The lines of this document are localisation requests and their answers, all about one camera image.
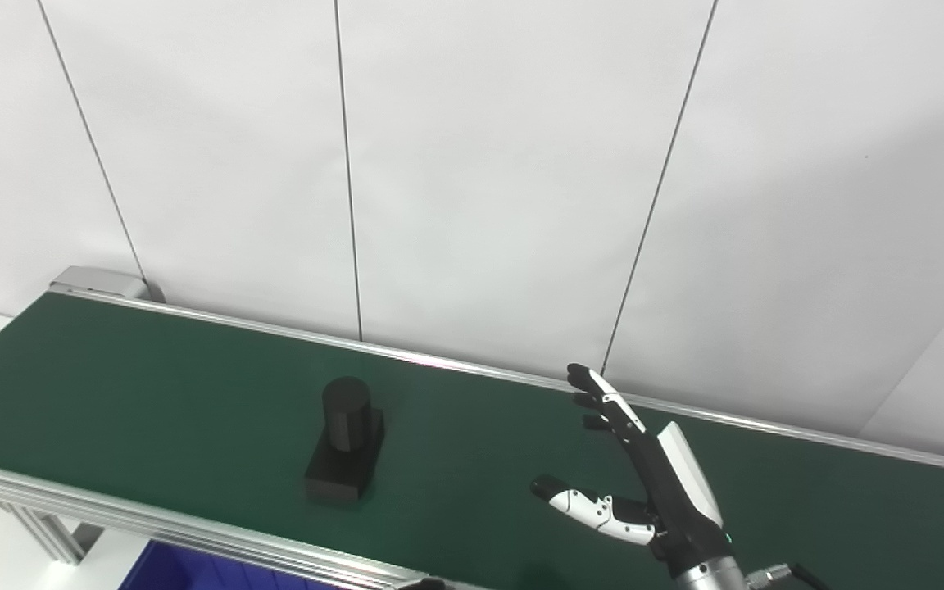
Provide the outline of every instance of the robotic hand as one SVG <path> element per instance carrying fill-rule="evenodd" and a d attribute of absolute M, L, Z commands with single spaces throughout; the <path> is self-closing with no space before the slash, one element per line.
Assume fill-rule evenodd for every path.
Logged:
<path fill-rule="evenodd" d="M 535 496 L 599 533 L 648 546 L 667 564 L 681 590 L 756 590 L 788 575 L 805 579 L 797 574 L 799 566 L 785 564 L 742 576 L 715 497 L 677 423 L 670 422 L 653 436 L 621 393 L 595 370 L 583 365 L 568 365 L 566 370 L 566 380 L 580 389 L 574 403 L 596 412 L 584 417 L 584 426 L 614 433 L 633 461 L 648 501 L 600 496 L 551 475 L 532 482 Z"/>

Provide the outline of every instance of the black rectangular block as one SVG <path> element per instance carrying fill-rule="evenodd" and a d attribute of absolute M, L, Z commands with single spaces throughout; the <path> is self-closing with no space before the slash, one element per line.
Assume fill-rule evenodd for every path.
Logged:
<path fill-rule="evenodd" d="M 385 439 L 384 413 L 371 410 L 370 441 L 359 451 L 342 452 L 330 445 L 326 429 L 311 455 L 304 473 L 304 489 L 308 497 L 321 500 L 354 502 L 363 496 Z"/>

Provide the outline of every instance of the blue bin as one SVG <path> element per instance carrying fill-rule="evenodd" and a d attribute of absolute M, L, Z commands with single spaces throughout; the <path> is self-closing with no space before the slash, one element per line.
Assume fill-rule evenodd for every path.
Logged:
<path fill-rule="evenodd" d="M 241 561 L 148 542 L 119 590 L 338 590 Z"/>

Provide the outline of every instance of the white wall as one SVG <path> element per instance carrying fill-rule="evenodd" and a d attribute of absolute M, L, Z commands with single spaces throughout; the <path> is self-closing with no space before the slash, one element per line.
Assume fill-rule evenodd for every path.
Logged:
<path fill-rule="evenodd" d="M 942 325 L 944 3 L 720 0 L 607 376 L 859 433 Z"/>
<path fill-rule="evenodd" d="M 333 4 L 44 3 L 166 298 L 356 337 Z"/>
<path fill-rule="evenodd" d="M 68 265 L 138 272 L 39 5 L 0 2 L 0 313 Z"/>
<path fill-rule="evenodd" d="M 98 152 L 38 3 L 0 3 L 0 312 L 143 270 L 944 451 L 944 2 L 719 0 L 634 273 L 708 1 L 45 5 Z"/>
<path fill-rule="evenodd" d="M 710 2 L 341 2 L 368 340 L 599 365 Z"/>

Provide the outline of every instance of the panel seam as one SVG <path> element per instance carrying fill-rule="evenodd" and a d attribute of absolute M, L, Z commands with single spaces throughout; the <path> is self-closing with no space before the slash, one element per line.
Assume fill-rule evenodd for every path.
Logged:
<path fill-rule="evenodd" d="M 865 422 L 862 422 L 861 429 L 858 429 L 859 437 L 861 436 L 862 433 L 865 432 L 866 429 L 869 429 L 869 423 L 872 423 L 873 418 L 876 418 L 877 414 L 880 414 L 880 411 L 884 407 L 884 404 L 887 404 L 887 400 L 891 399 L 892 395 L 895 395 L 895 392 L 898 391 L 898 388 L 903 384 L 905 379 L 908 376 L 910 376 L 910 373 L 913 373 L 913 369 L 915 369 L 917 365 L 920 365 L 920 359 L 924 358 L 925 354 L 928 354 L 928 351 L 930 350 L 930 347 L 933 346 L 934 341 L 936 341 L 937 337 L 941 336 L 943 332 L 944 332 L 944 322 L 941 328 L 937 329 L 937 331 L 934 332 L 933 336 L 930 337 L 930 339 L 928 340 L 928 343 L 924 344 L 924 347 L 922 347 L 920 350 L 920 354 L 918 354 L 917 358 L 915 358 L 914 361 L 910 363 L 910 367 L 908 367 L 908 369 L 905 370 L 905 373 L 903 373 L 902 376 L 898 379 L 898 381 L 896 381 L 895 385 L 892 386 L 892 388 L 889 389 L 887 393 L 884 393 L 883 398 L 879 401 L 879 403 L 876 404 L 876 407 L 873 408 L 873 411 L 870 412 L 869 418 L 866 418 Z"/>
<path fill-rule="evenodd" d="M 344 93 L 344 59 L 341 52 L 341 11 L 334 0 L 334 33 L 338 44 L 338 86 L 341 89 L 341 130 L 344 134 L 344 170 L 348 182 L 348 224 L 352 229 L 352 273 L 356 280 L 356 325 L 359 340 L 363 341 L 363 302 L 359 290 L 359 250 L 356 247 L 356 205 L 352 198 L 352 153 L 348 148 L 348 104 Z"/>
<path fill-rule="evenodd" d="M 46 7 L 42 4 L 42 0 L 36 0 L 36 3 L 39 5 L 42 22 L 46 25 L 46 33 L 49 33 L 49 41 L 53 44 L 53 51 L 57 54 L 57 62 L 61 64 L 61 71 L 64 72 L 64 80 L 68 83 L 68 90 L 71 92 L 71 100 L 75 101 L 75 109 L 79 111 L 79 120 L 82 120 L 83 130 L 86 131 L 86 139 L 89 141 L 90 149 L 93 149 L 93 157 L 97 158 L 97 168 L 101 171 L 104 186 L 108 189 L 108 197 L 111 198 L 111 204 L 116 209 L 116 216 L 119 217 L 119 224 L 121 228 L 123 228 L 123 235 L 126 236 L 126 243 L 130 247 L 130 253 L 134 255 L 134 264 L 138 266 L 141 279 L 147 282 L 148 277 L 145 275 L 145 271 L 143 271 L 141 259 L 138 258 L 138 250 L 136 250 L 134 246 L 134 238 L 130 235 L 129 228 L 126 227 L 126 220 L 123 218 L 123 210 L 119 207 L 119 199 L 116 199 L 116 191 L 112 189 L 111 180 L 108 179 L 108 171 L 104 167 L 101 151 L 97 149 L 97 142 L 93 141 L 93 131 L 89 127 L 89 121 L 86 120 L 86 112 L 83 111 L 82 103 L 79 101 L 79 93 L 75 90 L 75 83 L 71 81 L 71 74 L 68 72 L 67 64 L 64 63 L 64 55 L 61 52 L 61 46 L 57 44 L 57 36 L 53 33 L 53 27 L 49 24 L 49 16 L 46 15 Z"/>
<path fill-rule="evenodd" d="M 655 194 L 651 199 L 651 209 L 647 210 L 647 218 L 643 223 L 643 232 L 640 234 L 640 243 L 636 247 L 636 256 L 633 257 L 633 266 L 629 270 L 629 280 L 625 283 L 625 291 L 621 295 L 621 303 L 618 305 L 618 315 L 614 320 L 614 328 L 610 332 L 610 340 L 607 341 L 606 352 L 603 354 L 603 365 L 600 365 L 600 374 L 606 372 L 606 363 L 610 361 L 610 351 L 614 348 L 614 340 L 618 335 L 618 325 L 621 324 L 621 316 L 625 311 L 625 303 L 629 299 L 629 290 L 633 287 L 633 279 L 636 277 L 636 269 L 640 264 L 640 255 L 643 253 L 643 244 L 646 242 L 647 231 L 651 228 L 651 220 L 655 216 L 655 206 L 658 205 L 658 197 L 662 191 L 662 184 L 665 182 L 665 172 L 668 170 L 669 161 L 672 157 L 672 149 L 675 146 L 675 139 L 679 135 L 679 125 L 683 123 L 684 112 L 687 110 L 687 102 L 690 98 L 690 90 L 694 86 L 694 78 L 697 77 L 697 67 L 701 64 L 701 54 L 705 51 L 705 41 L 709 38 L 709 30 L 712 29 L 712 18 L 716 14 L 716 5 L 719 0 L 712 1 L 712 7 L 709 8 L 709 18 L 705 22 L 705 31 L 701 34 L 701 43 L 697 46 L 697 55 L 694 56 L 694 65 L 690 70 L 690 78 L 687 79 L 687 89 L 683 94 L 683 101 L 679 104 L 679 114 L 675 117 L 675 125 L 672 127 L 672 137 L 669 139 L 668 149 L 665 151 L 665 160 L 662 161 L 662 170 L 658 175 L 658 184 L 655 186 Z"/>

